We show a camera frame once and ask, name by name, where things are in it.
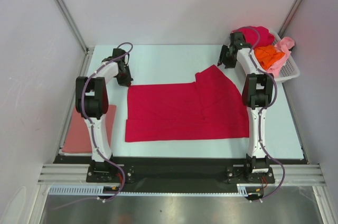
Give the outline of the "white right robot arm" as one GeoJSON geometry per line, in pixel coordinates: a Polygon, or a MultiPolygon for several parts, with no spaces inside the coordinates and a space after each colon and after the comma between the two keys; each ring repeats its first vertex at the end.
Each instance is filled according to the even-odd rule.
{"type": "Polygon", "coordinates": [[[253,45],[240,31],[230,34],[230,44],[222,46],[217,65],[229,69],[237,64],[246,74],[242,103],[249,116],[249,147],[243,175],[247,181],[257,182],[270,168],[265,144],[265,120],[267,109],[277,99],[277,84],[274,76],[259,64],[253,45]]]}

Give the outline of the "crimson red t-shirt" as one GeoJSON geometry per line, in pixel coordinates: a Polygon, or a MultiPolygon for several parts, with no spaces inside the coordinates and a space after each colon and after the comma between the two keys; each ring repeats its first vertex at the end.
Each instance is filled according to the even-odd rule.
{"type": "Polygon", "coordinates": [[[190,83],[131,86],[127,109],[128,143],[249,137],[241,94],[216,66],[190,83]]]}

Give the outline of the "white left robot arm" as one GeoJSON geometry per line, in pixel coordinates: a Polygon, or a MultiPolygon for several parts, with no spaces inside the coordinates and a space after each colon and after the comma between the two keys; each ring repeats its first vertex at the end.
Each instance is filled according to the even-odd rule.
{"type": "Polygon", "coordinates": [[[116,79],[119,86],[131,86],[133,78],[128,64],[130,52],[119,45],[113,48],[111,55],[104,58],[90,76],[76,79],[75,107],[88,129],[91,159],[96,164],[109,163],[112,158],[106,129],[106,114],[109,110],[107,83],[116,79]]]}

